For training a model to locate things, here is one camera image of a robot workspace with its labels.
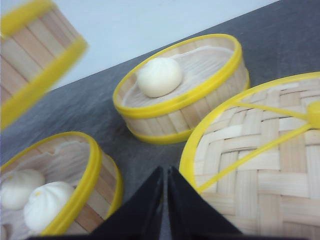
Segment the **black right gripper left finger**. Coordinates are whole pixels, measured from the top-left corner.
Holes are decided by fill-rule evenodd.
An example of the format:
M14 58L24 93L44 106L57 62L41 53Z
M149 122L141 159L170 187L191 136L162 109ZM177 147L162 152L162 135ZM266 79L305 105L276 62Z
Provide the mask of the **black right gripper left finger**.
M160 235L164 170L157 167L132 197L89 234L32 236L30 240L147 240Z

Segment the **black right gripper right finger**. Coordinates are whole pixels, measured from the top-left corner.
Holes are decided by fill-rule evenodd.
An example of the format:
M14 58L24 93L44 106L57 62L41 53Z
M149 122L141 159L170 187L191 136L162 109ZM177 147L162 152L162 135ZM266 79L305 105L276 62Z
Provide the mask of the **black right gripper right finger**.
M167 172L167 197L174 240L244 239L244 234L204 201L173 166Z

